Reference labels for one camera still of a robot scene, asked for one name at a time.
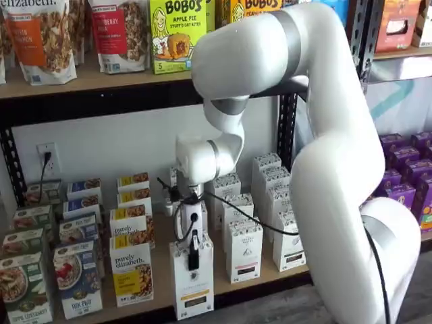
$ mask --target white box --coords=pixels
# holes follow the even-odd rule
[[[129,235],[110,238],[109,256],[117,307],[153,299],[149,243],[132,245]]]
[[[263,228],[251,221],[233,221],[228,226],[227,273],[232,284],[255,279],[261,273]]]
[[[149,174],[147,172],[117,179],[117,192],[119,194],[147,188],[150,188]]]
[[[275,227],[288,233],[296,233],[297,224],[294,212],[279,213],[275,218]],[[293,269],[306,264],[302,241],[300,236],[283,235],[274,233],[273,261],[279,272]]]
[[[252,201],[252,195],[238,194],[235,196],[226,196],[226,201],[229,201],[234,206],[238,207],[239,210],[243,211],[247,215],[254,217],[254,202]],[[222,240],[223,240],[223,251],[226,253],[228,250],[228,225],[232,221],[246,220],[247,217],[241,214],[233,207],[226,203],[222,203],[223,206],[223,216],[222,216]]]
[[[209,191],[218,197],[235,196],[240,194],[242,184],[236,173],[230,173],[223,177],[214,179],[209,186]],[[220,200],[211,197],[209,199],[210,217],[214,230],[222,228],[222,203]]]
[[[94,195],[97,195],[99,204],[102,204],[101,179],[99,178],[73,182],[67,185],[66,196],[68,200],[76,200]]]
[[[118,194],[117,205],[119,208],[144,205],[146,215],[153,215],[151,208],[151,193],[148,188]]]
[[[290,185],[288,184],[286,186],[269,189],[266,195],[265,206],[265,214],[269,216],[269,225],[274,227],[275,218],[279,215],[279,213],[292,210]],[[264,233],[266,237],[268,237],[270,243],[272,243],[274,231],[269,228],[265,228]]]
[[[252,159],[252,181],[250,183],[250,193],[255,204],[257,203],[257,186],[258,178],[261,170],[268,167],[280,167],[282,165],[281,158],[276,153],[268,153],[260,157]]]
[[[189,271],[189,250],[177,242],[169,244],[171,281],[177,320],[213,311],[213,243],[204,233],[198,247],[199,268]]]

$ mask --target cereal box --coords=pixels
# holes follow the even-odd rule
[[[0,292],[10,323],[44,324],[53,320],[53,291],[42,252],[0,261]]]
[[[96,221],[102,224],[101,206],[97,195],[79,198],[63,203],[63,219],[95,213]]]
[[[139,236],[142,243],[149,243],[151,248],[156,247],[153,216],[146,215],[144,205],[112,210],[109,214],[109,227],[112,237],[141,232]]]
[[[102,309],[101,279],[93,240],[56,248],[53,262],[66,319]]]
[[[117,191],[119,194],[122,192],[130,192],[147,188],[150,188],[149,174],[147,172],[117,179]]]
[[[129,235],[110,238],[117,307],[153,299],[153,277],[149,243],[134,245]]]
[[[67,199],[76,200],[96,195],[99,204],[102,204],[101,179],[89,179],[86,181],[74,182],[67,185]]]

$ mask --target bobo's box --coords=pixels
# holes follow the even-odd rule
[[[198,39],[207,33],[205,0],[150,0],[155,74],[190,70]]]

